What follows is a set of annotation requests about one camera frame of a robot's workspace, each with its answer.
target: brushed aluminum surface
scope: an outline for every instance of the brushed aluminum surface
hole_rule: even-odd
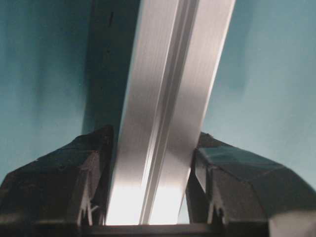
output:
[[[176,224],[235,0],[144,0],[107,225]]]

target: teal background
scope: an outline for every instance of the teal background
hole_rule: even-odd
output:
[[[316,188],[316,1],[237,0],[203,131]]]
[[[90,0],[0,1],[0,181],[81,133]]]
[[[138,5],[0,1],[0,181],[106,123],[117,136]],[[314,188],[315,9],[313,0],[237,0],[203,125]]]
[[[0,1],[0,182],[112,124],[115,141],[139,0]]]

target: teal wall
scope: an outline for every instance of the teal wall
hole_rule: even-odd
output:
[[[119,132],[139,0],[0,0],[0,182],[88,133]]]
[[[237,0],[203,125],[316,188],[316,1]]]
[[[81,134],[90,7],[0,1],[0,182]]]

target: dark mark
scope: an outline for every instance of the dark mark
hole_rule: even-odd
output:
[[[108,25],[108,27],[111,27],[111,25],[112,25],[113,16],[114,16],[114,12],[111,11],[111,15],[110,15],[110,18],[109,18],[109,25]]]

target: black plastic part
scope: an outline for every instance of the black plastic part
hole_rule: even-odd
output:
[[[92,224],[92,199],[104,216],[112,140],[105,126],[9,173],[0,187],[1,236],[79,236]]]
[[[139,226],[93,226],[84,227],[83,237],[219,237],[220,233],[208,224],[191,225],[139,225]]]
[[[207,209],[225,236],[268,236],[274,215],[316,211],[315,191],[292,170],[204,133],[186,193],[190,222],[205,220]]]

